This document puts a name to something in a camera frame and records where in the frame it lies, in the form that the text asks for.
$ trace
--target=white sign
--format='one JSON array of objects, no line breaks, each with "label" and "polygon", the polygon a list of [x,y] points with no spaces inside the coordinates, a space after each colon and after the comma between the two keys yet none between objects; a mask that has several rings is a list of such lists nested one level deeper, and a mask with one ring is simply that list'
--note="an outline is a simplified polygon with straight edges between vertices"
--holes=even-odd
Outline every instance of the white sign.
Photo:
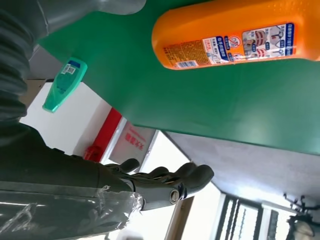
[{"label": "white sign", "polygon": [[155,129],[133,126],[127,121],[109,159],[118,164],[137,159],[141,166],[155,133]]}]

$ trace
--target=green surface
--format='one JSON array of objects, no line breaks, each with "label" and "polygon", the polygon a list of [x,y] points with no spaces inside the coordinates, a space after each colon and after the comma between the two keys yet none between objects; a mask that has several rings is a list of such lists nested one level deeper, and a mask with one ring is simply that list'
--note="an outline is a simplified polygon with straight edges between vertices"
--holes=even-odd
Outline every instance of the green surface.
[{"label": "green surface", "polygon": [[320,63],[183,71],[158,63],[151,45],[156,19],[194,2],[148,0],[129,16],[95,12],[41,44],[63,63],[71,56],[86,62],[87,85],[135,125],[320,153]]}]

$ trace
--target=metal screw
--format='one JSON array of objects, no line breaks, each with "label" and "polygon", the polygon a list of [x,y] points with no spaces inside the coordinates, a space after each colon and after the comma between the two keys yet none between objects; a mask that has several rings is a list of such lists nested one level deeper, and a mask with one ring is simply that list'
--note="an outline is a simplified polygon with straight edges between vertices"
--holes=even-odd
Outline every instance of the metal screw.
[{"label": "metal screw", "polygon": [[170,193],[169,201],[171,204],[176,204],[179,200],[179,192],[177,189],[174,189]]}]

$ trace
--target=red object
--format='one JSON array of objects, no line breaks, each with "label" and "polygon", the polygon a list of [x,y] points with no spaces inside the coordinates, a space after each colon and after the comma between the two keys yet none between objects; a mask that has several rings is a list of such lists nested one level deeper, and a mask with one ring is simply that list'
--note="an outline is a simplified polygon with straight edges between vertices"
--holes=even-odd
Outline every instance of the red object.
[{"label": "red object", "polygon": [[112,107],[97,135],[94,142],[85,150],[83,158],[99,163],[122,118],[122,116],[120,113]]}]

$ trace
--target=plastic bag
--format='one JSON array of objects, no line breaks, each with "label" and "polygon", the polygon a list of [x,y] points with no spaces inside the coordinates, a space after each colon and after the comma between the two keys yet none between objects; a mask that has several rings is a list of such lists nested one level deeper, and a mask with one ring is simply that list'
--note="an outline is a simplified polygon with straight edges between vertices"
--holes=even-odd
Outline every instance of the plastic bag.
[{"label": "plastic bag", "polygon": [[2,182],[0,189],[2,240],[73,240],[121,230],[143,203],[138,193],[112,192],[108,186]]}]

